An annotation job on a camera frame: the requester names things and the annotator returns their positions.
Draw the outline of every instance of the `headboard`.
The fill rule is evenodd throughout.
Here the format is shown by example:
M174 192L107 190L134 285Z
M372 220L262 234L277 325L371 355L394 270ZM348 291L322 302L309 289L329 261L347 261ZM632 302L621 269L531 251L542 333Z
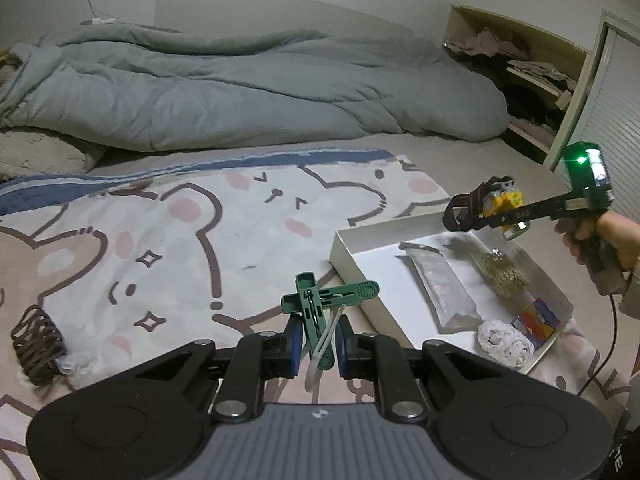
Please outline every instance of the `headboard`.
M315 0L156 0L156 27L216 36L308 28L332 36L407 38L397 23Z

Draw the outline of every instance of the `gray blanket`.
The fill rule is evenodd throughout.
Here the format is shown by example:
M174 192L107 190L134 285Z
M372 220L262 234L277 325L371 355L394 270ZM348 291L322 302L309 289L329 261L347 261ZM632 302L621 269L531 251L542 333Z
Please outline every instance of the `gray blanket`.
M502 93L427 40L211 38L113 23L18 44L0 126L153 152L437 132L486 140Z

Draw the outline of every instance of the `colorful card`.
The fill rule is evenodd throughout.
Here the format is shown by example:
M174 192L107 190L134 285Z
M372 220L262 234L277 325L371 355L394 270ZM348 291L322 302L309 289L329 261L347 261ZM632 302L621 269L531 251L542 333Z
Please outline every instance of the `colorful card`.
M537 350L556 331L560 322L546 303L537 298L511 324L522 332Z

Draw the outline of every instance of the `green plastic clip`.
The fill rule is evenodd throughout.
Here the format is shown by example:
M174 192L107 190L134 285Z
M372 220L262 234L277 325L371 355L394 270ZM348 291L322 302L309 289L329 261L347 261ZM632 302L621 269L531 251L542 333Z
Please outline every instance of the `green plastic clip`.
M297 275L296 288L298 293L283 296L280 300L280 306L284 314L302 314L306 340L311 346L310 359L322 332L326 328L323 309L341 305L359 305L364 300L375 298L380 292L380 286L376 282L361 282L318 289L316 277L312 272L302 272ZM334 351L329 345L320 358L318 368L330 370L334 363Z

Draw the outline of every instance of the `brown yarn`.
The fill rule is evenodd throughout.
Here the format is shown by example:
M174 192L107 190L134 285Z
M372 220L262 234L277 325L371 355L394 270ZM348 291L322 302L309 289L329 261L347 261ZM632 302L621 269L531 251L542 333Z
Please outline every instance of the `brown yarn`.
M60 371L55 359L66 354L62 334L51 318L31 305L11 330L14 350L25 375L36 386L46 386Z

